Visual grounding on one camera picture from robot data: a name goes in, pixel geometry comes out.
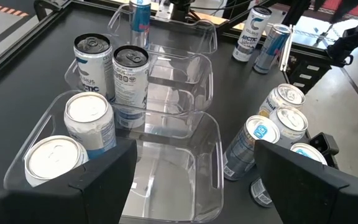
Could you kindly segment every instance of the upright can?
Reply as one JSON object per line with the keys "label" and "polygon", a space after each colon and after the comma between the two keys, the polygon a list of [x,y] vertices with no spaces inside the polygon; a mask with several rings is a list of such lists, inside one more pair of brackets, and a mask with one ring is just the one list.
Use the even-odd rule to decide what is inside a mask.
{"label": "upright can", "polygon": [[286,83],[280,84],[267,95],[259,107],[258,114],[268,118],[273,110],[281,106],[292,106],[301,110],[305,99],[305,94],[297,87]]}
{"label": "upright can", "polygon": [[254,64],[255,71],[261,74],[267,74],[269,72],[275,57],[283,49],[290,34],[291,29],[288,26],[283,24],[273,25],[266,37],[260,55],[256,58]]}
{"label": "upright can", "polygon": [[[327,165],[327,161],[324,156],[313,146],[305,143],[296,143],[290,150]],[[251,183],[250,194],[258,205],[265,208],[273,206],[273,201],[270,198],[269,193],[266,191],[265,185],[260,177]]]}
{"label": "upright can", "polygon": [[254,144],[258,139],[276,143],[280,139],[280,131],[273,121],[255,115],[248,118],[223,155],[226,179],[238,180],[254,166]]}
{"label": "upright can", "polygon": [[254,6],[248,15],[240,38],[233,51],[233,57],[240,62],[248,62],[265,30],[272,11],[263,6]]}
{"label": "upright can", "polygon": [[74,54],[84,90],[114,100],[110,40],[101,34],[83,34],[74,40]]}
{"label": "upright can", "polygon": [[[149,55],[133,45],[119,47],[113,54],[116,103],[146,109],[149,86]],[[145,113],[135,109],[117,109],[119,124],[137,128],[145,123]]]}
{"label": "upright can", "polygon": [[24,156],[24,175],[35,187],[87,162],[85,148],[67,136],[50,136],[36,144]]}
{"label": "upright can", "polygon": [[151,1],[131,0],[129,8],[131,10],[131,45],[147,49],[149,47]]}
{"label": "upright can", "polygon": [[281,106],[275,109],[269,118],[280,130],[280,140],[276,144],[287,149],[299,141],[308,128],[306,116],[292,106]]}
{"label": "upright can", "polygon": [[70,136],[81,143],[90,159],[116,146],[114,112],[98,93],[79,93],[67,103],[64,121]]}

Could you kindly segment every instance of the clear plastic bin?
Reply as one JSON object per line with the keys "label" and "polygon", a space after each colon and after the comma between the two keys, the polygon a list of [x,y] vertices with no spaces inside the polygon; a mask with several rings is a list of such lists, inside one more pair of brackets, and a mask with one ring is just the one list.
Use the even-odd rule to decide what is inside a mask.
{"label": "clear plastic bin", "polygon": [[[67,100],[79,92],[63,93],[49,106],[6,172],[6,189],[31,188],[24,176],[25,154],[43,138],[68,135],[63,111]],[[141,128],[125,129],[116,123],[117,138],[136,139],[138,150],[134,183],[120,223],[213,220],[223,207],[222,148],[217,122],[201,111],[189,116],[148,110],[144,113],[146,122]]]}
{"label": "clear plastic bin", "polygon": [[[131,14],[129,4],[123,4],[108,25],[108,32],[121,45],[131,44]],[[206,19],[188,24],[152,16],[149,31],[149,50],[155,52],[186,56],[189,53],[211,54],[218,48],[215,25]]]}
{"label": "clear plastic bin", "polygon": [[[204,55],[187,57],[148,51],[150,76],[147,109],[167,114],[205,111],[213,99],[211,61]],[[66,71],[65,80],[74,90],[82,90],[75,62]]]}

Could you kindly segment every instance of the orange and white striped tape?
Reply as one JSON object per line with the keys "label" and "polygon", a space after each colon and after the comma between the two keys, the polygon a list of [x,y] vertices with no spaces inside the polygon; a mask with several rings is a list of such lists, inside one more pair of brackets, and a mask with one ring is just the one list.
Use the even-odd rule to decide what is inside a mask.
{"label": "orange and white striped tape", "polygon": [[8,14],[12,14],[15,16],[21,16],[21,17],[28,16],[28,14],[25,12],[22,12],[20,10],[15,10],[15,9],[9,9],[8,7],[4,7],[4,6],[0,6],[0,12],[5,12]]}

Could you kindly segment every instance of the energy drink can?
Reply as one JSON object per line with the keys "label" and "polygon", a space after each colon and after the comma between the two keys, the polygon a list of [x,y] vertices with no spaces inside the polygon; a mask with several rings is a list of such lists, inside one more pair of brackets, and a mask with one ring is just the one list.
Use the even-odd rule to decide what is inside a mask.
{"label": "energy drink can", "polygon": [[[149,55],[140,47],[126,45],[114,51],[114,82],[116,103],[146,109],[149,86]],[[117,109],[117,120],[125,128],[137,128],[144,124],[145,113],[135,109]]]}
{"label": "energy drink can", "polygon": [[285,42],[291,34],[291,29],[283,24],[274,24],[268,36],[260,55],[256,58],[254,70],[267,74],[272,66],[274,59],[281,52]]}
{"label": "energy drink can", "polygon": [[[327,161],[324,156],[317,149],[308,144],[296,143],[291,147],[290,150],[327,165]],[[258,205],[265,208],[270,208],[273,206],[273,201],[270,198],[269,193],[266,191],[265,185],[263,184],[260,177],[251,183],[250,194],[254,199],[254,202],[256,202]]]}
{"label": "energy drink can", "polygon": [[98,93],[79,93],[71,97],[64,113],[70,136],[81,143],[90,159],[116,146],[114,112]]}
{"label": "energy drink can", "polygon": [[131,10],[131,45],[147,49],[149,47],[151,1],[131,0],[129,8]]}
{"label": "energy drink can", "polygon": [[84,90],[114,100],[110,40],[101,34],[83,34],[74,40],[74,54]]}
{"label": "energy drink can", "polygon": [[268,118],[273,110],[281,106],[292,106],[301,110],[305,100],[305,94],[297,87],[286,83],[280,84],[267,95],[259,107],[258,114]]}
{"label": "energy drink can", "polygon": [[235,59],[240,62],[249,61],[271,15],[271,10],[263,6],[254,6],[250,10],[236,48],[233,51]]}
{"label": "energy drink can", "polygon": [[238,180],[254,166],[254,144],[258,139],[276,143],[280,139],[280,131],[273,121],[255,115],[248,118],[223,155],[226,179]]}
{"label": "energy drink can", "polygon": [[24,175],[35,187],[87,162],[85,148],[67,136],[50,136],[36,144],[24,156]]}
{"label": "energy drink can", "polygon": [[275,109],[269,118],[280,130],[280,140],[276,144],[287,149],[299,141],[308,128],[306,117],[292,106],[282,106]]}

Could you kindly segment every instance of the can lid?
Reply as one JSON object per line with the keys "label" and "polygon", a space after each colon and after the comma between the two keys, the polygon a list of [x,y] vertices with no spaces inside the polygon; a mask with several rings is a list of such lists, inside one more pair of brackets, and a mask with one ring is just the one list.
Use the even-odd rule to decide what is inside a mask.
{"label": "can lid", "polygon": [[114,51],[114,60],[122,66],[136,68],[149,61],[149,54],[141,47],[125,45]]}
{"label": "can lid", "polygon": [[83,34],[74,40],[74,46],[80,52],[99,54],[110,48],[110,40],[101,34]]}
{"label": "can lid", "polygon": [[277,125],[264,116],[251,116],[244,128],[254,139],[263,139],[271,143],[276,143],[280,139]]}
{"label": "can lid", "polygon": [[258,13],[261,13],[262,15],[269,16],[269,15],[272,14],[272,11],[269,8],[265,7],[265,6],[254,6],[253,9],[255,11],[257,11]]}
{"label": "can lid", "polygon": [[301,111],[292,106],[281,106],[276,110],[278,119],[289,129],[304,131],[308,128],[308,120]]}
{"label": "can lid", "polygon": [[291,28],[283,24],[274,24],[273,29],[282,34],[291,34]]}
{"label": "can lid", "polygon": [[313,146],[310,146],[305,143],[296,143],[291,147],[290,150],[298,154],[301,154],[302,156],[306,156],[309,157],[310,159],[319,161],[324,165],[327,165],[327,161],[324,158],[324,156]]}
{"label": "can lid", "polygon": [[76,122],[88,123],[106,114],[108,106],[106,99],[99,93],[84,92],[67,101],[65,113]]}
{"label": "can lid", "polygon": [[277,91],[284,100],[294,105],[302,105],[305,102],[305,94],[291,84],[280,84]]}
{"label": "can lid", "polygon": [[50,180],[75,167],[79,144],[67,136],[50,136],[33,145],[25,156],[25,169],[36,179]]}

